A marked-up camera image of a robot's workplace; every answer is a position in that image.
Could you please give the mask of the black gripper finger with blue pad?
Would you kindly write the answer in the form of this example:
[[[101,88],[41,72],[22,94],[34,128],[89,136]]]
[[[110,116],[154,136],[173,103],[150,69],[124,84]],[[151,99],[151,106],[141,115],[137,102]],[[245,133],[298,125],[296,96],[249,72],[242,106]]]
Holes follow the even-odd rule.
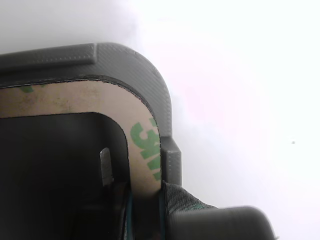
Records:
[[[165,181],[161,183],[160,226],[163,240],[276,239],[268,218],[258,208],[217,208]]]

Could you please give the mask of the gripper finger with metal tab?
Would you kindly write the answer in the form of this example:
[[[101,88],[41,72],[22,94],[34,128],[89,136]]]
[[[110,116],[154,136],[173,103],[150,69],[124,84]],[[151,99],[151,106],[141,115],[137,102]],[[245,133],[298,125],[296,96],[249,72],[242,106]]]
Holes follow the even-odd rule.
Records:
[[[100,154],[102,190],[98,198],[85,203],[76,212],[76,240],[134,240],[133,196],[128,182],[115,182],[110,150]]]

